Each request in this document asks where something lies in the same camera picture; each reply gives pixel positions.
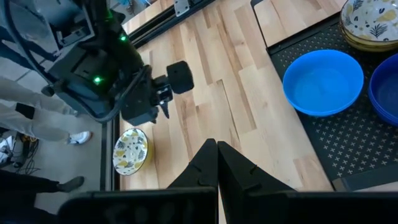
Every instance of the plastic bowl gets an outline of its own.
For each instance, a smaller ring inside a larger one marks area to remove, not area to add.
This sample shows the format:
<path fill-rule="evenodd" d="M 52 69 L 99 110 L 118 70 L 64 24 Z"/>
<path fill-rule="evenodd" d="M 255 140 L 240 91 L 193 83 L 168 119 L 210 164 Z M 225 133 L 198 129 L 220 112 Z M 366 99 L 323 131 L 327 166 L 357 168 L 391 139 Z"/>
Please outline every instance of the plastic bowl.
<path fill-rule="evenodd" d="M 387 58 L 373 72 L 369 98 L 382 119 L 398 123 L 398 54 Z"/>
<path fill-rule="evenodd" d="M 363 83 L 359 63 L 337 50 L 317 50 L 299 57 L 283 79 L 289 103 L 312 116 L 343 111 L 358 98 Z"/>

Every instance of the black mat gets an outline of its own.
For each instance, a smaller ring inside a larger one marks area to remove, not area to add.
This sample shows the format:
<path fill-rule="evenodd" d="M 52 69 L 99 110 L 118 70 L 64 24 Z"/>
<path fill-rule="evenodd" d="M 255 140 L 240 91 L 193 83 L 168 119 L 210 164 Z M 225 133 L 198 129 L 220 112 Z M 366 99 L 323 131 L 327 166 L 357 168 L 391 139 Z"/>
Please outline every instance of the black mat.
<path fill-rule="evenodd" d="M 398 128 L 378 118 L 367 94 L 374 69 L 397 52 L 356 50 L 346 43 L 338 26 L 338 15 L 335 15 L 269 48 L 281 79 L 296 58 L 321 49 L 345 52 L 354 57 L 364 70 L 366 78 L 362 93 L 347 110 L 326 118 L 297 112 L 330 180 L 398 163 Z"/>

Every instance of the patterned plate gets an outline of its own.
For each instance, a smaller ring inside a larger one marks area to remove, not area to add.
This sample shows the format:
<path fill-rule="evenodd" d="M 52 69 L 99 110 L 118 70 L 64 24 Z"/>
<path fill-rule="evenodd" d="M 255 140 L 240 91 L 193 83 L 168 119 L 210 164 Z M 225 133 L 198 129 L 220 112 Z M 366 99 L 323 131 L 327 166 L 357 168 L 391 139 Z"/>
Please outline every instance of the patterned plate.
<path fill-rule="evenodd" d="M 398 40 L 398 0 L 348 0 L 341 20 L 346 30 L 361 39 Z"/>
<path fill-rule="evenodd" d="M 137 172 L 148 155 L 148 139 L 140 129 L 125 131 L 113 150 L 113 166 L 121 175 Z"/>

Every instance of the tile floor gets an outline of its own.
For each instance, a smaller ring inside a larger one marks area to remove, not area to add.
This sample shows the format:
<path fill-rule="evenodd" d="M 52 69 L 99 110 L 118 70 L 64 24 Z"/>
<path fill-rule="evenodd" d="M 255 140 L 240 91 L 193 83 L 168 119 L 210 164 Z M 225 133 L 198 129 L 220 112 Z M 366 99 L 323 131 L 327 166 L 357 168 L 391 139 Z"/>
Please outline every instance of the tile floor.
<path fill-rule="evenodd" d="M 111 0 L 112 8 L 115 11 L 123 12 L 126 10 L 123 6 L 117 4 L 116 0 Z M 137 14 L 145 8 L 139 1 L 136 3 L 134 14 Z M 125 22 L 134 15 L 128 15 Z M 53 48 L 51 41 L 40 41 L 45 43 L 46 50 Z M 44 62 L 44 67 L 49 66 L 49 62 Z M 33 91 L 40 92 L 46 85 L 44 79 L 35 71 L 22 68 L 8 59 L 0 58 L 0 68 L 3 77 L 17 81 L 22 86 Z M 1 101 L 8 106 L 13 106 L 13 102 Z M 82 146 L 68 146 L 62 142 L 40 142 L 37 154 L 34 157 L 35 167 L 40 170 L 33 175 L 45 177 L 60 182 L 82 175 L 86 182 L 82 188 L 70 194 L 38 194 L 35 206 L 44 209 L 50 213 L 56 213 L 59 206 L 71 195 L 77 192 L 100 189 L 100 165 L 101 165 L 101 124 L 96 123 L 87 116 L 75 118 L 73 116 L 64 116 L 49 111 L 36 110 L 34 119 L 47 123 L 49 125 L 60 126 L 71 133 L 90 130 L 94 132 L 93 139 Z"/>

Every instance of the black pants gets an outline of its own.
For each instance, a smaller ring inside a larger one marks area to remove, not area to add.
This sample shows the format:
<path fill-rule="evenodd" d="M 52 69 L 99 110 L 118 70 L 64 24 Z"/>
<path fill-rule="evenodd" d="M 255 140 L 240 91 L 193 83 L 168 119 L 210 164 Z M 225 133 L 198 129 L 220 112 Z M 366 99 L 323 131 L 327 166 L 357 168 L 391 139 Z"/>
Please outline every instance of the black pants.
<path fill-rule="evenodd" d="M 57 181 L 0 170 L 0 223 L 57 223 L 57 217 L 44 210 L 10 203 L 19 194 L 58 192 Z"/>
<path fill-rule="evenodd" d="M 14 40 L 8 33 L 7 29 L 1 26 L 0 26 L 0 40 L 14 42 Z M 26 44 L 29 47 L 29 50 L 37 53 L 44 59 L 52 62 L 56 59 L 55 56 L 53 56 L 51 53 L 46 52 L 43 48 L 41 48 L 34 42 L 26 41 Z M 10 49 L 7 45 L 2 43 L 1 41 L 0 41 L 0 57 L 8 58 L 9 60 L 12 60 L 13 62 L 19 64 L 20 66 L 32 69 L 32 66 L 30 66 L 29 62 L 26 60 L 25 57 L 15 52 L 14 50 Z"/>

